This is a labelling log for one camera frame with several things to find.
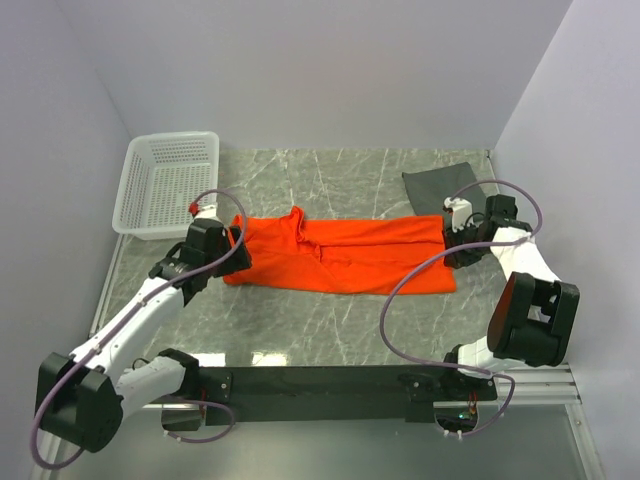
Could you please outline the orange t shirt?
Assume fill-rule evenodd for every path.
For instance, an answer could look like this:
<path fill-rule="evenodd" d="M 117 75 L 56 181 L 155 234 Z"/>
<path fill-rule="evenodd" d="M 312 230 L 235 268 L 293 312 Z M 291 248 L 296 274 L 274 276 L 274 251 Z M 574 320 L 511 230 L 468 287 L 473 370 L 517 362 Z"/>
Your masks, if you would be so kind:
<path fill-rule="evenodd" d="M 412 270 L 445 250 L 441 216 L 391 220 L 307 219 L 298 206 L 283 217 L 248 220 L 252 266 L 228 285 L 328 294 L 388 295 Z"/>

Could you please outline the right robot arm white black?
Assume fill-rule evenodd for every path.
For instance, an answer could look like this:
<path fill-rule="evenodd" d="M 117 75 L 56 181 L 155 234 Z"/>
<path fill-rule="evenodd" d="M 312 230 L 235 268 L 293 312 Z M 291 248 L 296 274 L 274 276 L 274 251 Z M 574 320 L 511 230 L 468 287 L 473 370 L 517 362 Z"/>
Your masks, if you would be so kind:
<path fill-rule="evenodd" d="M 444 263 L 454 269 L 494 256 L 507 283 L 489 321 L 485 336 L 458 345 L 445 356 L 456 363 L 439 374 L 444 395 L 460 399 L 475 378 L 521 365 L 555 367 L 564 360 L 578 309 L 577 286 L 560 280 L 548 267 L 533 238 L 533 228 L 518 219 L 515 199 L 494 195 L 475 220 L 472 204 L 461 198 L 444 200 L 451 225 L 444 230 L 448 248 L 480 243 L 477 249 L 450 253 Z"/>

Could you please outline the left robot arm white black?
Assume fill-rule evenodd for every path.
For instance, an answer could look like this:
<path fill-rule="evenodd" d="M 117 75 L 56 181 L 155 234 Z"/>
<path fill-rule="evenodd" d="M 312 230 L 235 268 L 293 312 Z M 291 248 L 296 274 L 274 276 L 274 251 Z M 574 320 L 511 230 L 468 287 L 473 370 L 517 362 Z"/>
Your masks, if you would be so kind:
<path fill-rule="evenodd" d="M 200 218 L 184 241 L 156 263 L 132 300 L 69 355 L 50 354 L 38 373 L 35 432 L 56 435 L 88 452 L 102 450 L 124 419 L 165 396 L 200 400 L 199 362 L 169 349 L 134 368 L 136 355 L 210 278 L 247 269 L 244 223 L 225 227 Z"/>

